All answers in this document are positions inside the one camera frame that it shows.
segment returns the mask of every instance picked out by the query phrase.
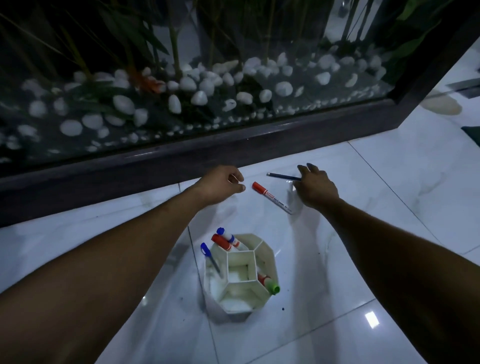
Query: hand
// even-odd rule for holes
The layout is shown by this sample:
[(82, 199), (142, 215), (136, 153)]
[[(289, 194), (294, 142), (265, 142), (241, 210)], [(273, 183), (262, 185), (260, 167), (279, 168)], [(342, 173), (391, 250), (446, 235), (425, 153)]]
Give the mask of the hand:
[(189, 188), (196, 191), (201, 207), (218, 204), (233, 194), (245, 191), (243, 176), (237, 167), (218, 166), (210, 170), (197, 183)]
[(324, 170), (307, 163), (297, 166), (301, 173), (301, 181), (294, 182), (300, 199), (308, 207), (322, 209), (340, 200), (334, 183), (328, 179)]

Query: blue marker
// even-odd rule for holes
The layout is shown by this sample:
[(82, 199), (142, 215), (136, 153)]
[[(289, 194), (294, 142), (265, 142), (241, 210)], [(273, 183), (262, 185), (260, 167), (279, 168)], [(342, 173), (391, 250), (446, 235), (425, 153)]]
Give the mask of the blue marker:
[(228, 241), (230, 244), (232, 244), (238, 250), (250, 250), (245, 244), (243, 244), (241, 241), (239, 241), (237, 238), (235, 238), (235, 236), (225, 232), (224, 228), (218, 228), (216, 230), (216, 233), (218, 235), (222, 236), (223, 238), (225, 238), (226, 241)]
[(218, 273), (218, 275), (220, 276), (220, 278), (222, 278), (222, 273), (220, 273), (220, 268), (218, 267), (215, 259), (213, 259), (212, 253), (210, 252), (210, 249), (208, 249), (207, 244), (202, 243), (202, 244), (200, 245), (200, 249), (202, 250), (202, 253), (203, 253), (206, 257), (210, 258), (210, 261), (212, 262), (213, 266), (215, 267), (216, 272)]

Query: glass panel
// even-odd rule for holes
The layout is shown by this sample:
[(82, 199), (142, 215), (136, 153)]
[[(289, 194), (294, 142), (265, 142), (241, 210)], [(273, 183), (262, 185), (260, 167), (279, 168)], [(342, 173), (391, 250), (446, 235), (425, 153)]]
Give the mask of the glass panel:
[(0, 175), (384, 97), (452, 0), (0, 5)]

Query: hexagonal compartment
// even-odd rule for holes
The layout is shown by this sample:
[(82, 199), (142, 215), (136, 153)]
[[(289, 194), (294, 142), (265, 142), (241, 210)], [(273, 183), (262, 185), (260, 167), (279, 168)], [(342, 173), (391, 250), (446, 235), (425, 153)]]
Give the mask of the hexagonal compartment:
[(205, 260), (204, 289), (227, 314), (252, 312), (262, 308), (272, 294), (257, 279), (258, 273), (278, 283), (273, 250), (254, 234), (235, 234), (249, 251), (225, 251), (210, 247), (221, 276), (210, 259)]

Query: blue pen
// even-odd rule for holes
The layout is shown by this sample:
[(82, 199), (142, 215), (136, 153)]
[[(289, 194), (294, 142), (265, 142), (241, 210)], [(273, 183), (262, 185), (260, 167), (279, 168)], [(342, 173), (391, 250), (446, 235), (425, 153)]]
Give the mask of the blue pen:
[(207, 244), (202, 243), (202, 244), (200, 245), (200, 250), (202, 250), (202, 253), (203, 253), (206, 257), (210, 258), (210, 261), (212, 262), (213, 266), (215, 267), (216, 272), (218, 273), (218, 275), (219, 275), (220, 277), (222, 277), (222, 273), (220, 273), (220, 268), (218, 267), (216, 261), (213, 259), (212, 253), (210, 252), (210, 249), (208, 249)]

